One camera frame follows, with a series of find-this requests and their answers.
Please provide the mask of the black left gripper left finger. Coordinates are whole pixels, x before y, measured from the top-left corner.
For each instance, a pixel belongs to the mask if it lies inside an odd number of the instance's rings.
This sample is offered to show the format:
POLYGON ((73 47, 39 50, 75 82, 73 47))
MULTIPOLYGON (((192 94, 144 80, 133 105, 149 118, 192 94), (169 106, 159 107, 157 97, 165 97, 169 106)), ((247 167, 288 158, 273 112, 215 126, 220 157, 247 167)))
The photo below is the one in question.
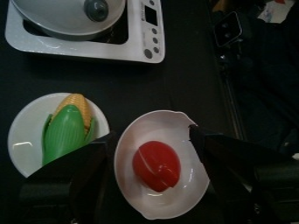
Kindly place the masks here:
POLYGON ((105 134, 25 179, 21 224, 99 224, 115 135, 105 134))

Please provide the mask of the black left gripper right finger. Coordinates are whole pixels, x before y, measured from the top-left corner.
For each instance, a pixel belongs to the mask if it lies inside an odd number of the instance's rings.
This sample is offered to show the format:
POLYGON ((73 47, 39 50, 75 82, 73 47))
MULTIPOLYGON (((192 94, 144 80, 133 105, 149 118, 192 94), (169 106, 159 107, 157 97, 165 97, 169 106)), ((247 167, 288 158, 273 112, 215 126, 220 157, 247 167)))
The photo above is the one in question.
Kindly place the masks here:
POLYGON ((299 161, 189 126, 225 224, 299 224, 299 161))

